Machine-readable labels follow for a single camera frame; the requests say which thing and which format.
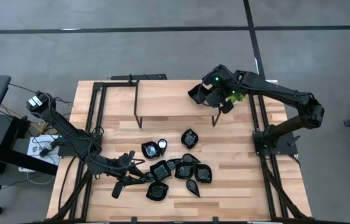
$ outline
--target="wooden table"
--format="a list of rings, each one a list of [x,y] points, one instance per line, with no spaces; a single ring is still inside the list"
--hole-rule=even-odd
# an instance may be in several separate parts
[[[85,128],[93,82],[95,81],[78,83],[70,117],[70,122],[77,128]],[[176,88],[169,93],[174,96],[178,94]],[[138,221],[210,221],[215,216],[222,221],[270,219],[262,170],[252,142],[254,127],[247,98],[230,113],[221,115],[216,127],[212,127],[211,118],[206,116],[151,116],[145,118],[142,129],[139,129],[134,119],[134,98],[134,87],[108,88],[102,121],[105,132],[101,155],[114,158],[135,150],[136,158],[143,159],[140,144],[164,138],[168,141],[168,148],[163,159],[180,158],[184,153],[192,153],[212,168],[213,182],[199,184],[201,198],[197,198],[186,189],[184,180],[176,179],[172,174],[164,180],[169,185],[167,197],[161,202],[153,202],[145,197],[149,184],[128,186],[119,199],[114,199],[111,192],[116,179],[101,176],[92,183],[88,221],[128,222],[131,217],[138,217]],[[139,100],[140,109],[142,101],[147,99]],[[177,100],[173,97],[168,102],[176,104]],[[264,100],[270,123],[281,123],[287,119],[281,102],[270,98]],[[258,101],[255,102],[258,117],[261,118]],[[192,128],[200,137],[198,144],[190,151],[180,142],[180,136],[188,128]],[[298,164],[288,156],[277,156],[277,159],[284,190],[305,215],[311,215]],[[58,196],[70,160],[71,158],[64,158],[60,161],[47,217],[57,213]],[[158,161],[159,159],[147,161],[139,168],[147,172],[149,166]],[[76,160],[69,171],[62,203],[73,190],[77,163]],[[275,190],[272,190],[277,216],[280,216],[278,197]],[[78,201],[76,217],[80,216],[82,200],[83,192]]]

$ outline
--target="white cord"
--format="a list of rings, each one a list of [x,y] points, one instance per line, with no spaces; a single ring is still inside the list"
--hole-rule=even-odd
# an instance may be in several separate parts
[[[46,156],[48,156],[48,157],[53,161],[53,164],[56,165],[55,160],[54,160],[52,157],[50,157],[48,154],[47,154]],[[31,179],[28,177],[28,173],[29,173],[29,172],[27,172],[27,174],[26,174],[27,180],[28,180],[29,182],[33,183],[33,184],[39,184],[39,185],[49,184],[49,183],[51,183],[51,181],[55,178],[55,177],[53,176],[53,177],[50,179],[50,181],[44,182],[44,183],[40,183],[40,182],[35,182],[35,181],[31,180]]]

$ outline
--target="gray carpet floor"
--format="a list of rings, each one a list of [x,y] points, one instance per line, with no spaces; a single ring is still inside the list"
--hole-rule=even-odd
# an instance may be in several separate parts
[[[347,0],[250,4],[255,26],[350,25]],[[247,19],[238,0],[0,0],[0,29],[160,26],[247,26]],[[257,31],[257,40],[266,77],[314,93],[326,110],[320,129],[296,132],[313,216],[350,222],[350,128],[343,125],[350,118],[350,30]],[[0,75],[65,100],[79,80],[130,73],[200,79],[220,63],[256,71],[248,31],[0,34]],[[29,97],[10,87],[3,103],[36,120],[25,109]],[[0,223],[45,218],[52,186],[27,186],[2,190]]]

